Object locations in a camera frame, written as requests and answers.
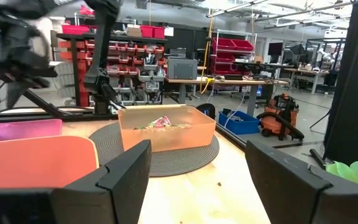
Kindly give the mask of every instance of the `pink tray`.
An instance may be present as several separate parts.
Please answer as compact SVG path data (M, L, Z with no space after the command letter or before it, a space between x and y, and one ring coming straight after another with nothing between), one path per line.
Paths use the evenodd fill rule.
M0 123L0 141L59 136L61 133L60 119Z

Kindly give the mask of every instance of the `gray metal box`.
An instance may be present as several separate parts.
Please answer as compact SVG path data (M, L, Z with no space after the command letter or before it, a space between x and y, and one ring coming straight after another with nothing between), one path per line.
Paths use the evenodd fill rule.
M197 60L168 58L168 78L179 80L197 79Z

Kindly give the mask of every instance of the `workbench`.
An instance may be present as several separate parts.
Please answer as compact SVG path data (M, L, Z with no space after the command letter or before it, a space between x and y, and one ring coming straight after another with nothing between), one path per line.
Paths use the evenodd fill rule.
M317 87L318 78L321 77L321 76L325 76L325 75L329 74L328 71L314 72L314 71L309 71L309 70L304 70L304 69L296 69L296 68L285 68L284 70L291 72L291 85L295 81L295 77L296 77L295 73L300 73L301 75L306 74L306 75L314 76L314 81L313 81L313 87L311 89L311 94L316 93L316 87Z
M62 110L73 112L76 109ZM39 111L19 109L5 113ZM98 129L115 122L117 120L64 123L62 134L88 138ZM242 146L228 137L230 133L217 130L214 135L220 150L210 164L187 174L149 179L139 224L270 223L252 182Z
M179 89L179 98L178 103L184 104L185 103L185 96L186 96L186 85L196 85L196 84L207 84L206 77L202 78L197 77L196 80L172 80L165 77L165 81L169 83L180 83ZM278 81L278 80L225 80L225 81L215 81L219 85L234 85L234 86L251 86L249 101L248 101L248 108L247 114L250 116L254 116L255 104L256 104L256 97L257 97L257 90L259 85L287 85L287 82Z

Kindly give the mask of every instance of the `translucent orange container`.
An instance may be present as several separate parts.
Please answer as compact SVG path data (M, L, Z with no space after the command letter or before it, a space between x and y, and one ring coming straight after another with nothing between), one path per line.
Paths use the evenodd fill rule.
M167 116L172 124L190 124L185 129L141 129L150 122ZM207 146L211 144L216 122L192 106L168 108L134 108L118 111L124 150L142 140L152 141L152 152Z

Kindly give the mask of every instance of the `orange shop vac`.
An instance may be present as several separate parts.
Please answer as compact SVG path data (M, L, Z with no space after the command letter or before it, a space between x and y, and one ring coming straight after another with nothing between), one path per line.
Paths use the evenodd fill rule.
M274 96L265 106L265 112L256 117L260 120L262 135L269 137L277 134L280 141L286 135L290 135L293 140L302 140L305 136L295 127L298 112L299 106L294 98L284 93Z

